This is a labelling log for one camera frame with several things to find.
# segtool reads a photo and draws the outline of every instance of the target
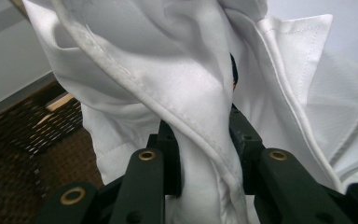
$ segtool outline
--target crumpled fabric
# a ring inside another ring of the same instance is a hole
[[[264,0],[24,4],[54,74],[82,103],[105,184],[161,119],[172,127],[184,188],[166,199],[166,223],[258,222],[228,133],[233,101],[266,146],[291,151],[319,183],[342,190],[308,107],[332,16],[283,21],[266,17]]]

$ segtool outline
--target circular hole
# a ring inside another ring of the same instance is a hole
[[[141,223],[141,221],[142,213],[140,211],[133,211],[127,215],[127,223],[129,224]]]
[[[277,161],[286,161],[287,160],[287,155],[282,152],[282,151],[271,151],[269,153],[269,156],[274,159],[274,160],[277,160]]]
[[[150,159],[150,158],[152,158],[152,156],[153,156],[153,154],[150,152],[146,152],[142,155],[142,157],[145,159]]]
[[[86,196],[86,191],[81,187],[68,189],[60,198],[60,202],[71,205],[80,202]]]
[[[323,223],[334,223],[334,218],[325,212],[319,212],[315,215],[319,220],[321,220]]]
[[[70,192],[69,194],[66,195],[67,200],[74,200],[74,199],[76,199],[78,197],[80,197],[80,192],[79,191],[73,191],[73,192]]]
[[[154,151],[143,151],[139,153],[138,157],[141,161],[151,161],[156,158],[156,153]]]

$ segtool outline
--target white wall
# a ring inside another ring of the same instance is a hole
[[[0,101],[49,71],[31,24],[8,1],[0,0]]]

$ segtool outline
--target white lab coat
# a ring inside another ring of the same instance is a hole
[[[321,184],[358,178],[358,61],[337,50],[346,36],[324,52],[331,15],[282,21],[266,17],[264,0],[24,3],[54,74],[82,103],[105,184],[160,119],[171,125],[185,184],[166,200],[167,223],[257,222],[228,134],[232,102],[267,147],[294,153]]]

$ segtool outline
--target woven basket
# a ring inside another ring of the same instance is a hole
[[[0,113],[0,223],[32,223],[71,182],[102,185],[81,123],[80,103],[57,81]]]

